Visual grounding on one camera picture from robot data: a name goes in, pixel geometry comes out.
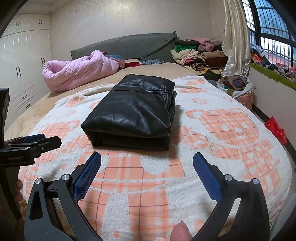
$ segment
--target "red plastic bag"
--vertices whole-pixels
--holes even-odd
[[[273,116],[265,123],[265,126],[274,134],[281,144],[287,145],[286,134],[284,130],[279,127]]]

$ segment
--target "headboard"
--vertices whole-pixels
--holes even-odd
[[[119,54],[124,59],[140,58],[141,61],[161,59],[174,63],[171,50],[174,49],[177,33],[136,34],[109,39],[71,51],[72,60],[90,55],[94,50]]]

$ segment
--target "wardrobe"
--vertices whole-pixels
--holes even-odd
[[[0,88],[9,88],[5,130],[49,89],[42,77],[52,60],[50,16],[16,15],[0,38]]]

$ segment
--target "bed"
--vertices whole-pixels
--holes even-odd
[[[177,113],[168,152],[97,149],[83,135],[81,122],[114,84],[130,73],[176,83]],[[44,153],[35,165],[20,168],[24,199],[28,200],[37,177],[57,179],[84,163],[93,151],[100,152],[102,167],[78,204],[104,240],[169,240],[173,226],[181,219],[194,235],[215,207],[192,167],[193,154],[198,151],[237,180],[258,178],[271,220],[289,192],[290,161],[272,133],[205,78],[173,63],[126,68],[74,90],[48,94],[10,126],[5,139],[41,132],[47,137],[59,135],[62,146]],[[233,221],[238,204],[228,223]],[[66,220],[63,225],[71,233]]]

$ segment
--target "white satin curtain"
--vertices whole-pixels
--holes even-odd
[[[228,62],[222,71],[222,77],[227,75],[247,76],[250,68],[250,39],[241,0],[224,0],[226,12],[225,40],[223,52],[228,56]]]

